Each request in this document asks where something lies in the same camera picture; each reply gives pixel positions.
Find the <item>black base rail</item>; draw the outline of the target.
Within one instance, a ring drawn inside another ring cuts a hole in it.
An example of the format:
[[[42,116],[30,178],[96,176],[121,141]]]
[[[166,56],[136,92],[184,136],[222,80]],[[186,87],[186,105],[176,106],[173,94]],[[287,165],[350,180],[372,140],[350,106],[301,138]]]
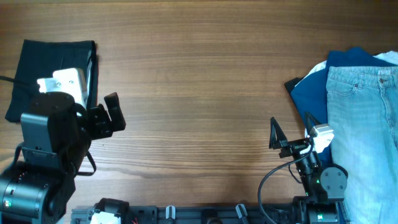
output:
[[[130,206],[127,202],[103,198],[92,207],[72,210],[71,223],[342,223],[338,204],[314,204],[300,199],[292,203],[258,206],[166,207]]]

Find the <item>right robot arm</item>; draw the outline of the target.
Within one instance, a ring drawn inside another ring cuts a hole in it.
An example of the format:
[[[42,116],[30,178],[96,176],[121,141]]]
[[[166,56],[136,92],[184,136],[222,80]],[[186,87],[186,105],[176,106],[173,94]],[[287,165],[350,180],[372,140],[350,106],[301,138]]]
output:
[[[334,133],[328,124],[321,124],[305,113],[306,137],[289,141],[277,120],[271,118],[269,147],[279,149],[279,157],[291,157],[305,191],[288,205],[274,205],[270,211],[276,223],[339,223],[339,203],[343,201],[348,172],[339,165],[323,165],[318,154],[328,147]]]

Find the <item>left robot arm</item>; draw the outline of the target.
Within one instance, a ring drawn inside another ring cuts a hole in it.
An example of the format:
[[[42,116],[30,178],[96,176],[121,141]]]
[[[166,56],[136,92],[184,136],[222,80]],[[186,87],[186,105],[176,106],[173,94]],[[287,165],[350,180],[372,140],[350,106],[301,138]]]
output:
[[[76,190],[91,142],[110,138],[126,122],[117,93],[86,109],[64,92],[41,93],[21,115],[23,142],[1,173],[1,223],[57,223]]]

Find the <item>blue shirt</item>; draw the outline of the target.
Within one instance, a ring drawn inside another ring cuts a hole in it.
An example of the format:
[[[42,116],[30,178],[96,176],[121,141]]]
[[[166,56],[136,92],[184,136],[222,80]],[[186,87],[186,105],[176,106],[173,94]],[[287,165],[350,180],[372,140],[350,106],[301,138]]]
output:
[[[351,223],[397,222],[397,53],[332,51],[286,88],[299,114],[334,131],[320,154],[348,171],[344,206]]]

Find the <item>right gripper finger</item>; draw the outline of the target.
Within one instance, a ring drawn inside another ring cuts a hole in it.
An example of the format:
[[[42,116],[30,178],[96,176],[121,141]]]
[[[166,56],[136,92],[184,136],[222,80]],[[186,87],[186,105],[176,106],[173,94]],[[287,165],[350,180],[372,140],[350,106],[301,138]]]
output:
[[[319,120],[317,120],[310,112],[306,111],[304,112],[304,125],[306,128],[306,131],[309,133],[314,126],[317,126],[321,124]]]
[[[280,149],[286,147],[288,140],[282,128],[278,124],[277,120],[274,117],[272,117],[270,119],[270,122],[271,122],[271,132],[270,132],[269,148]]]

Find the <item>black garment under pile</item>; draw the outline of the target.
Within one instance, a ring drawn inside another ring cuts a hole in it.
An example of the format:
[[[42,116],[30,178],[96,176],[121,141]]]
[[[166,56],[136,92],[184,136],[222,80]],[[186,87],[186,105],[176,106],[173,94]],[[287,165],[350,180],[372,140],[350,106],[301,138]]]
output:
[[[295,77],[287,82],[284,83],[285,89],[287,90],[287,93],[291,95],[292,90],[295,88],[295,86],[303,80],[303,77]]]

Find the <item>light blue jeans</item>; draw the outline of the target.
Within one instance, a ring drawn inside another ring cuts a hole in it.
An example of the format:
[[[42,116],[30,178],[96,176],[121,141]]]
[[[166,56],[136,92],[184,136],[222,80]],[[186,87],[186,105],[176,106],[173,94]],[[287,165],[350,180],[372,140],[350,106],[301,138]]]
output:
[[[397,67],[330,67],[326,92],[349,219],[397,223]]]

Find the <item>black shorts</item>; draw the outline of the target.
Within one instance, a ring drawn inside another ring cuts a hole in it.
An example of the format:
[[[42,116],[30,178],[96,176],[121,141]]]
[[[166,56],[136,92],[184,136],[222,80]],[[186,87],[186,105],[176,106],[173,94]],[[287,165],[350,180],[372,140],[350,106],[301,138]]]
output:
[[[39,93],[37,79],[50,78],[56,70],[80,68],[88,84],[88,106],[96,106],[98,96],[98,58],[93,40],[81,42],[41,42],[24,40],[15,75],[12,99],[5,115],[18,123],[33,96]]]

